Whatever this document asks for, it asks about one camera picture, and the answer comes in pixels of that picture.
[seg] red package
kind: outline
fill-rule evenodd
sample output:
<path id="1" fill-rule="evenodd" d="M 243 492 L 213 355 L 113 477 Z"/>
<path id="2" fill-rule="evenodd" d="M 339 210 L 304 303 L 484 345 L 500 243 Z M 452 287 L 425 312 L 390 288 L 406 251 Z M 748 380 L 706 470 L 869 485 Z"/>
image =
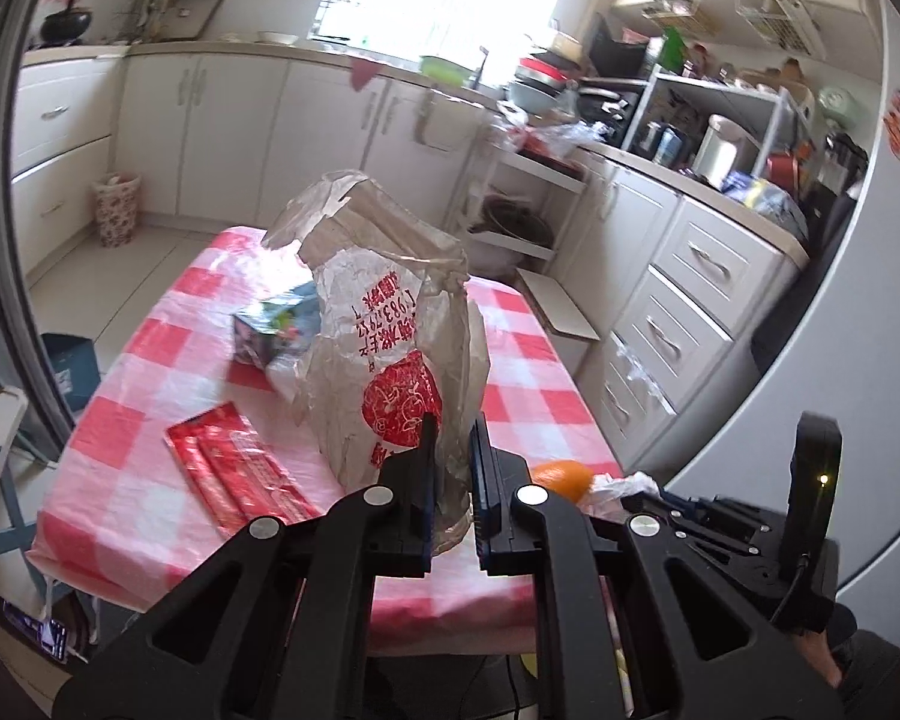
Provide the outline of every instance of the red package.
<path id="1" fill-rule="evenodd" d="M 228 536 L 255 517 L 290 525 L 319 516 L 233 403 L 173 426 L 167 442 Z"/>

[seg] cabinet handle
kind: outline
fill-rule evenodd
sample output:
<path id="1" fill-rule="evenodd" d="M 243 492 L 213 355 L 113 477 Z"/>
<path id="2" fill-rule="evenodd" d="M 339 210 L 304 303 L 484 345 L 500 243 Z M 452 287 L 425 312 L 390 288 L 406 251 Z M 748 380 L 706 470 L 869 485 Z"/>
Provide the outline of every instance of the cabinet handle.
<path id="1" fill-rule="evenodd" d="M 59 211 L 66 204 L 66 200 L 58 200 L 56 201 L 50 208 L 43 210 L 40 212 L 41 217 L 48 217 L 54 211 Z"/>
<path id="2" fill-rule="evenodd" d="M 69 109 L 69 105 L 58 105 L 56 108 L 53 108 L 52 111 L 44 111 L 40 114 L 40 118 L 43 119 L 44 122 L 48 122 L 50 119 L 56 119 L 61 113 L 66 113 Z"/>
<path id="3" fill-rule="evenodd" d="M 386 119 L 384 119 L 384 128 L 380 133 L 381 135 L 386 135 L 386 132 L 389 130 L 389 126 L 394 123 L 394 113 L 396 113 L 396 106 L 399 101 L 400 98 L 396 97 L 396 95 L 391 98 L 391 104 L 386 110 Z"/>
<path id="4" fill-rule="evenodd" d="M 607 199 L 604 201 L 600 208 L 600 221 L 606 221 L 607 217 L 610 215 L 610 211 L 613 210 L 613 206 L 616 205 L 617 202 L 617 194 L 620 191 L 620 184 L 616 181 L 611 181 L 610 186 L 607 187 Z"/>
<path id="5" fill-rule="evenodd" d="M 682 357 L 682 351 L 680 351 L 679 344 L 674 343 L 669 338 L 667 338 L 667 334 L 663 332 L 663 328 L 660 327 L 656 322 L 653 321 L 653 317 L 647 317 L 647 326 L 650 327 L 650 331 L 657 336 L 660 341 L 666 343 L 669 348 L 674 352 L 674 356 L 677 357 L 677 360 Z"/>
<path id="6" fill-rule="evenodd" d="M 367 103 L 367 108 L 364 110 L 364 123 L 360 125 L 360 129 L 367 129 L 370 126 L 370 115 L 373 113 L 373 106 L 377 104 L 377 93 L 373 92 L 370 95 L 370 101 Z"/>
<path id="7" fill-rule="evenodd" d="M 183 69 L 180 83 L 176 86 L 176 104 L 183 105 L 187 100 L 187 86 L 190 83 L 190 68 Z"/>
<path id="8" fill-rule="evenodd" d="M 194 84 L 194 105 L 199 106 L 203 102 L 203 92 L 207 89 L 207 69 L 199 72 L 197 82 Z"/>
<path id="9" fill-rule="evenodd" d="M 703 260 L 708 265 L 714 266 L 714 268 L 720 271 L 722 276 L 724 276 L 727 281 L 730 280 L 730 268 L 728 268 L 726 265 L 723 265 L 722 263 L 718 263 L 715 259 L 713 259 L 713 257 L 710 256 L 710 252 L 708 252 L 707 250 L 703 250 L 693 242 L 689 242 L 687 245 L 690 247 L 690 250 L 694 255 L 696 255 L 698 259 Z"/>
<path id="10" fill-rule="evenodd" d="M 620 401 L 617 400 L 617 396 L 613 394 L 612 389 L 610 389 L 610 385 L 606 382 L 604 383 L 604 391 L 607 393 L 607 396 L 610 398 L 610 405 L 613 408 L 618 410 L 618 412 L 623 415 L 624 422 L 629 422 L 629 411 L 626 410 L 623 406 L 620 405 Z"/>

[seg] white plastic bag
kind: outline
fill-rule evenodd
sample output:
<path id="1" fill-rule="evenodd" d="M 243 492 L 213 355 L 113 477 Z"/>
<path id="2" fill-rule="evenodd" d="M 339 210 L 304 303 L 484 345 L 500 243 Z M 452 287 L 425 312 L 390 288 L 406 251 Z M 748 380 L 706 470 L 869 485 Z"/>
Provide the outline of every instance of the white plastic bag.
<path id="1" fill-rule="evenodd" d="M 355 170 L 291 200 L 264 245 L 295 240 L 317 284 L 320 332 L 295 365 L 278 359 L 268 375 L 348 493 L 416 446 L 423 413 L 437 413 L 443 551 L 469 527 L 467 438 L 490 372 L 484 321 L 463 290 L 463 246 Z"/>
<path id="2" fill-rule="evenodd" d="M 624 509 L 620 499 L 636 493 L 660 497 L 660 489 L 656 482 L 643 471 L 637 471 L 623 479 L 614 479 L 608 473 L 598 473 L 590 483 L 590 490 L 580 499 L 577 506 L 591 517 L 623 523 L 629 517 L 629 512 Z"/>

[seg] red bowl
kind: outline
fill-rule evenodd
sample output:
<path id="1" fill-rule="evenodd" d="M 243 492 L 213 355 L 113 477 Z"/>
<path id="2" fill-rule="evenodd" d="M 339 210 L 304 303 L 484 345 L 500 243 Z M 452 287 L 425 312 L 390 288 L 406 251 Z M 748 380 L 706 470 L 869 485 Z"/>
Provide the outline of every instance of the red bowl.
<path id="1" fill-rule="evenodd" d="M 520 66 L 527 68 L 527 70 L 535 70 L 538 73 L 543 73 L 545 76 L 549 76 L 555 81 L 566 83 L 566 81 L 569 80 L 569 77 L 563 71 L 559 71 L 553 65 L 548 65 L 546 62 L 541 62 L 539 59 L 534 59 L 532 56 L 523 57 L 520 60 Z"/>

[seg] blue bin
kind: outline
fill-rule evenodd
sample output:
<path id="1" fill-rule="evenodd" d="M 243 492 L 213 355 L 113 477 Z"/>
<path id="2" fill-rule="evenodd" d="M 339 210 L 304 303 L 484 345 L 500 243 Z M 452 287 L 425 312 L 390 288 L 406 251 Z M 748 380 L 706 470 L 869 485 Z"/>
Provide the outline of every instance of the blue bin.
<path id="1" fill-rule="evenodd" d="M 63 399 L 73 412 L 85 409 L 100 386 L 100 368 L 93 341 L 63 333 L 43 333 L 40 338 L 47 349 L 53 378 Z"/>

